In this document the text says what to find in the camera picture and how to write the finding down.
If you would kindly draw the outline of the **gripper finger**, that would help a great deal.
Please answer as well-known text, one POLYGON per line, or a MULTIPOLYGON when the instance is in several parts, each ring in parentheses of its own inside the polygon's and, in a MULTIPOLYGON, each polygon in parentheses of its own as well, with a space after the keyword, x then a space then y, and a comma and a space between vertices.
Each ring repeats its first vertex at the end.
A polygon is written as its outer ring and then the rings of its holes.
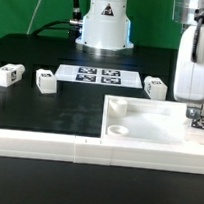
POLYGON ((198 119, 201 116, 203 106, 200 104, 189 103, 187 105, 186 116, 188 119, 198 119))

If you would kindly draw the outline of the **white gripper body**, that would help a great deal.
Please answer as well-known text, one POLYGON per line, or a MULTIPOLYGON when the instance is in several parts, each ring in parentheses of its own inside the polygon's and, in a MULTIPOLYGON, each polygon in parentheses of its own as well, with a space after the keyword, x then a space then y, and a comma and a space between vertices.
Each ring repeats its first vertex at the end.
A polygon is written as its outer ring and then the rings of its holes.
POLYGON ((179 102, 204 103, 204 27, 199 34, 196 61, 191 61, 195 26, 184 31, 177 54, 174 98, 179 102))

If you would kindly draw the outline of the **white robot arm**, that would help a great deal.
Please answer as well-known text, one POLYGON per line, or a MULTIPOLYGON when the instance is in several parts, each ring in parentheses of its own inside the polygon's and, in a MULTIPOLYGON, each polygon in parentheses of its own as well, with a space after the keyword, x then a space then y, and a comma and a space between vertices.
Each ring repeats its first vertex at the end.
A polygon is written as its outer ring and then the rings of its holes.
MULTIPOLYGON (((127 0, 91 0, 77 47, 98 55, 131 49, 126 6, 127 0)), ((173 21, 187 27, 177 53, 174 99, 187 104, 187 118, 197 119, 204 104, 204 0, 174 0, 173 21)))

